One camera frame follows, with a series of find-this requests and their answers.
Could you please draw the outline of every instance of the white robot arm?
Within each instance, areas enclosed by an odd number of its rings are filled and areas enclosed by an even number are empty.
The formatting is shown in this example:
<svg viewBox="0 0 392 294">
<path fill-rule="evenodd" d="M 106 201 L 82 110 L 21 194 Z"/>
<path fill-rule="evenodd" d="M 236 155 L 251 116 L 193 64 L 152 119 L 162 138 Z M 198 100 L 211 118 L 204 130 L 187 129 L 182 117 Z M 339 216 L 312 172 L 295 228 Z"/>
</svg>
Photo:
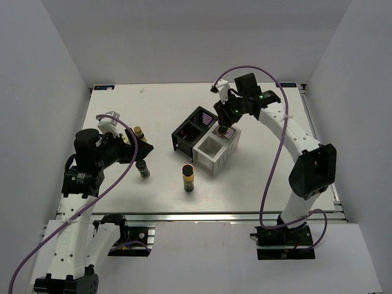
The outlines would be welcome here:
<svg viewBox="0 0 392 294">
<path fill-rule="evenodd" d="M 113 111 L 108 114 L 118 117 Z M 36 279 L 34 284 L 36 293 L 96 293 L 99 283 L 97 271 L 103 260 L 113 245 L 129 239 L 125 218 L 108 215 L 101 220 L 97 233 L 86 247 L 94 205 L 74 219 L 78 211 L 98 197 L 105 168 L 115 162 L 129 164 L 135 154 L 135 144 L 124 142 L 111 119 L 101 119 L 98 128 L 102 134 L 96 129 L 85 129 L 75 136 L 75 154 L 66 163 L 61 191 L 61 222 L 69 222 L 70 225 L 58 235 L 47 274 Z M 125 133 L 132 138 L 127 129 Z M 137 143 L 135 160 L 144 159 L 154 149 L 139 138 Z"/>
<path fill-rule="evenodd" d="M 262 92 L 252 73 L 236 78 L 235 83 L 238 92 L 230 89 L 225 80 L 219 80 L 211 89 L 219 93 L 220 97 L 214 106 L 218 114 L 219 131 L 224 133 L 243 114 L 248 113 L 281 139 L 285 111 L 280 98 L 272 91 Z M 287 224 L 306 216 L 320 193 L 334 182 L 336 150 L 331 144 L 323 146 L 290 117 L 284 146 L 295 163 L 289 177 L 293 191 L 280 215 L 281 221 Z M 302 220 L 287 227 L 297 228 L 304 223 L 305 220 Z"/>
</svg>

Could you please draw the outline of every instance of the gold bottle cap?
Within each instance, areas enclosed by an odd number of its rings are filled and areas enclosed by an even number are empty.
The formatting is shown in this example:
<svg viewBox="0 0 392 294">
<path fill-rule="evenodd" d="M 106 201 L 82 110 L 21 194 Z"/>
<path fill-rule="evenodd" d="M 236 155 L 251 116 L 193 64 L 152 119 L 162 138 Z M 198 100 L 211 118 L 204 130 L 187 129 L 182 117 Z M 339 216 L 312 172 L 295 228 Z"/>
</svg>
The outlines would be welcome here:
<svg viewBox="0 0 392 294">
<path fill-rule="evenodd" d="M 143 132 L 141 131 L 141 128 L 139 126 L 134 127 L 134 132 L 135 132 L 135 135 L 138 136 L 138 137 L 143 135 Z"/>
</svg>

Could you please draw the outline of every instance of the black cube box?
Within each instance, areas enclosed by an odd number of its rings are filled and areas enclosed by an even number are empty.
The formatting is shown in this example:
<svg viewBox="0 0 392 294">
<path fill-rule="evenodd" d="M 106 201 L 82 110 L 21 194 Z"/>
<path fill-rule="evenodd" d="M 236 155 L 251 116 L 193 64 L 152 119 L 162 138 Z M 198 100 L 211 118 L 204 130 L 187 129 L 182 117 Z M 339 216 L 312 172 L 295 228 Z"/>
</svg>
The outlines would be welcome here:
<svg viewBox="0 0 392 294">
<path fill-rule="evenodd" d="M 192 148 L 204 136 L 218 117 L 199 106 L 194 112 L 172 133 L 174 150 L 180 149 L 193 160 Z"/>
</svg>

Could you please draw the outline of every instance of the white wall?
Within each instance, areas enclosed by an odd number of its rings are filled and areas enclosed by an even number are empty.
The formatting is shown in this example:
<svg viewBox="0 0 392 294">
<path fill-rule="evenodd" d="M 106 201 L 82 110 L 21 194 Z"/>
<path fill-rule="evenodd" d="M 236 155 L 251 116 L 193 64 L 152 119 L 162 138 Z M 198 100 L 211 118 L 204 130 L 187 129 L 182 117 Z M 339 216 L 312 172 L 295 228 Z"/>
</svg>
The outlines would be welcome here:
<svg viewBox="0 0 392 294">
<path fill-rule="evenodd" d="M 40 0 L 0 0 L 0 292 L 59 203 L 89 92 Z M 17 279 L 24 293 L 32 267 Z"/>
<path fill-rule="evenodd" d="M 392 293 L 392 2 L 354 0 L 309 84 L 318 134 L 337 148 L 336 184 Z"/>
<path fill-rule="evenodd" d="M 350 1 L 42 2 L 92 86 L 210 82 L 241 64 L 307 82 Z"/>
</svg>

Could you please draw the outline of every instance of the white table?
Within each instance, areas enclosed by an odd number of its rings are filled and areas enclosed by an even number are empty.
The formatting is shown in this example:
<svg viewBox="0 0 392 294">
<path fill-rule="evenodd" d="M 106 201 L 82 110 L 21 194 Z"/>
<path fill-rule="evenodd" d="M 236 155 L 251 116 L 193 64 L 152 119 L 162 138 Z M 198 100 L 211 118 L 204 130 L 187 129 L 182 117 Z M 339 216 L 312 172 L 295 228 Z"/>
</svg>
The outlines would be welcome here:
<svg viewBox="0 0 392 294">
<path fill-rule="evenodd" d="M 274 83 L 261 83 L 263 91 L 273 90 Z M 103 198 L 94 213 L 240 213 L 259 210 L 262 192 L 278 146 L 278 139 L 254 117 L 241 118 L 236 127 L 242 130 L 238 149 L 218 174 L 212 177 L 195 166 L 195 190 L 183 189 L 181 167 L 190 159 L 181 151 L 174 152 L 172 132 L 198 107 L 215 113 L 218 95 L 207 83 L 115 85 L 114 90 L 93 91 L 83 128 L 96 128 L 97 114 L 114 110 L 130 127 L 140 126 L 154 151 L 146 158 L 151 177 L 142 180 L 134 167 Z M 311 134 L 297 88 L 285 88 L 290 114 Z M 282 211 L 290 195 L 288 176 L 293 167 L 284 149 L 269 189 L 265 210 Z M 125 169 L 114 164 L 105 170 L 104 191 Z M 333 196 L 325 192 L 314 208 L 334 210 Z"/>
<path fill-rule="evenodd" d="M 45 237 L 60 225 L 51 220 Z M 134 294 L 367 294 L 381 292 L 355 224 L 328 226 L 315 260 L 257 260 L 252 223 L 176 223 L 156 226 L 149 257 L 107 257 L 98 271 L 98 293 Z M 311 224 L 313 238 L 323 225 Z M 29 290 L 44 276 L 56 238 L 37 256 Z"/>
</svg>

